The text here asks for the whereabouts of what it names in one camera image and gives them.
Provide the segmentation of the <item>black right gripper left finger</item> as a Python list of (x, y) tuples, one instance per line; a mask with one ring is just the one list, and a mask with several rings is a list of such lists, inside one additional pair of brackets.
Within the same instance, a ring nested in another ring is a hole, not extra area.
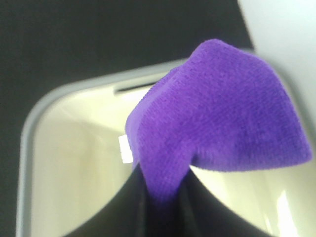
[(148, 191), (137, 165), (118, 193), (68, 237), (157, 237), (151, 222)]

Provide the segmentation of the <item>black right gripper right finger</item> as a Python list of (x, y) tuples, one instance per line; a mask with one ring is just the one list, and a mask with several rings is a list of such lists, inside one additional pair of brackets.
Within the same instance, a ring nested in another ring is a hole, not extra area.
[(268, 237), (225, 206), (189, 169), (171, 172), (176, 193), (171, 237)]

